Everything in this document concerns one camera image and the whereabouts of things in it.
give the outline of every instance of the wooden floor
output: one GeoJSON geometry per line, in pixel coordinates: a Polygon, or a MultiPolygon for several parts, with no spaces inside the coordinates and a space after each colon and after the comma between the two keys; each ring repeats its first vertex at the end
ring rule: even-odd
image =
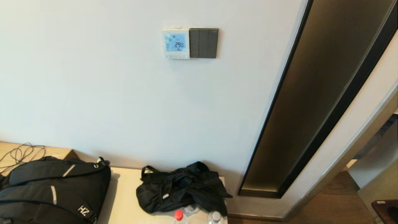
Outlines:
{"type": "MultiPolygon", "coordinates": [[[[286,224],[373,224],[347,171],[340,172],[313,200],[286,224]]],[[[277,224],[228,218],[228,224],[277,224]]]]}

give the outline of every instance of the red bottle cap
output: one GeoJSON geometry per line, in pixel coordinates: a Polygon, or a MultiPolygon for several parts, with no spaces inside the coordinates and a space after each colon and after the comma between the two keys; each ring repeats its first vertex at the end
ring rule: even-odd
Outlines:
{"type": "Polygon", "coordinates": [[[177,210],[175,213],[174,213],[174,218],[177,220],[177,221],[181,221],[181,219],[184,217],[184,213],[182,213],[182,211],[181,210],[177,210]]]}

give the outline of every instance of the gray switch panel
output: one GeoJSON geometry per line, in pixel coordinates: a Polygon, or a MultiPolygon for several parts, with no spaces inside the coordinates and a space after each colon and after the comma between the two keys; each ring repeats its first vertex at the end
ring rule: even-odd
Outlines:
{"type": "Polygon", "coordinates": [[[189,29],[190,57],[216,58],[219,30],[214,28],[189,29]]]}

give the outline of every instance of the water bottle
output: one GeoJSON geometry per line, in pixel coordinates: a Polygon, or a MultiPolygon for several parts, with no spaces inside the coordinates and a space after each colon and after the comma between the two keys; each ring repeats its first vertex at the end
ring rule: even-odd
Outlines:
{"type": "Polygon", "coordinates": [[[224,218],[217,211],[210,212],[209,215],[207,216],[207,223],[208,224],[223,224],[224,218]]]}
{"type": "Polygon", "coordinates": [[[184,216],[182,210],[177,210],[174,213],[174,224],[188,224],[187,218],[184,216]]]}

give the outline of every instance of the blue lcd screen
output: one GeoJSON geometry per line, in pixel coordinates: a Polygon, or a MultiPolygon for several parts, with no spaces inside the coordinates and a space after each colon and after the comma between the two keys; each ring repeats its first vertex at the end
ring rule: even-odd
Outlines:
{"type": "Polygon", "coordinates": [[[167,51],[187,51],[185,34],[170,33],[164,36],[167,51]]]}

